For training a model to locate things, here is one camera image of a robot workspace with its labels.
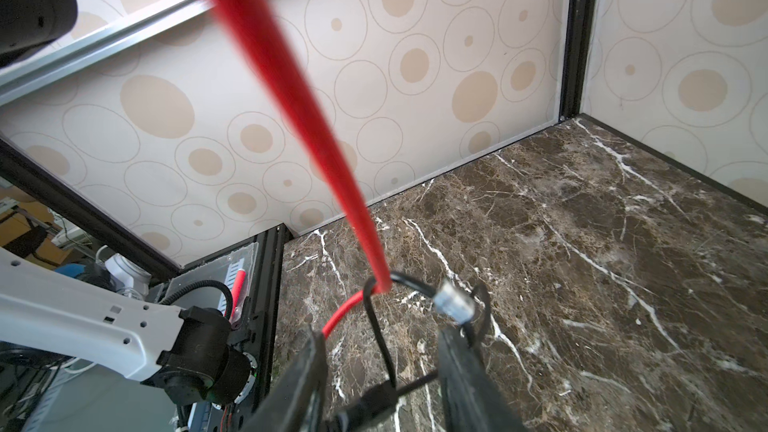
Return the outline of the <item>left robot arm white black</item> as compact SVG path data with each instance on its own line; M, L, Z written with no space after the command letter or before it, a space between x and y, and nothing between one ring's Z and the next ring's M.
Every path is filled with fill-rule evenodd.
M1 63L24 60L69 32L77 0L1 0ZM229 342L223 310L148 304L1 253L1 338L76 357L164 390L173 403L240 402L254 384L250 358Z

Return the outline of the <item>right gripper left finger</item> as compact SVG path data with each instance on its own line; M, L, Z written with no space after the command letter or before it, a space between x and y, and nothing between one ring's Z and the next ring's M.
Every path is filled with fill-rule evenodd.
M324 335L310 330L302 349L240 430L320 431L327 378Z

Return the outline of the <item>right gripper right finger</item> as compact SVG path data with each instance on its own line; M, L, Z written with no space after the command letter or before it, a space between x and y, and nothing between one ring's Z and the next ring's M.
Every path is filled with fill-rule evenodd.
M439 332L437 352L447 431L527 431L457 329Z

